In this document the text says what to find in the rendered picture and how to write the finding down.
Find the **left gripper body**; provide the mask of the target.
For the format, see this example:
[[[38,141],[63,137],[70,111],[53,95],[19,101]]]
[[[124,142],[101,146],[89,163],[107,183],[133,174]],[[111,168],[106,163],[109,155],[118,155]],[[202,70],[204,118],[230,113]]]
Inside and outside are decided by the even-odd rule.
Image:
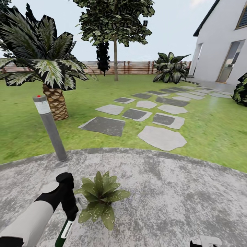
[[[76,213],[78,212],[78,208],[77,208],[76,203],[75,203],[74,195],[75,194],[73,194],[66,201],[61,201],[61,205],[62,205],[63,210],[65,211],[68,219],[70,219],[72,216],[76,215]]]

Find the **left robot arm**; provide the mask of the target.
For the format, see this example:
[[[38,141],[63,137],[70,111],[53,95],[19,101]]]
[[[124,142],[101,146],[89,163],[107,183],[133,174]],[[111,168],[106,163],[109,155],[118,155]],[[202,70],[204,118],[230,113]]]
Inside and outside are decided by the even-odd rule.
[[[74,220],[77,202],[85,210],[87,199],[74,194],[74,178],[62,173],[56,182],[48,184],[42,194],[10,226],[0,233],[0,247],[36,247],[51,216],[61,203],[68,219]]]

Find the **insectifuge atomizer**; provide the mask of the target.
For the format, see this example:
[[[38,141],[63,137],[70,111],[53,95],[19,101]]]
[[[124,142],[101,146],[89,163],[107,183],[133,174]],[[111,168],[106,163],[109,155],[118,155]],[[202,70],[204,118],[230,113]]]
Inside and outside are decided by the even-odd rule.
[[[65,239],[66,239],[67,235],[69,234],[73,223],[74,223],[73,220],[66,219],[66,222],[65,222],[64,226],[62,227],[62,230],[61,230],[61,232],[60,232],[60,234],[59,234],[59,236],[55,242],[55,247],[62,247],[63,246]]]

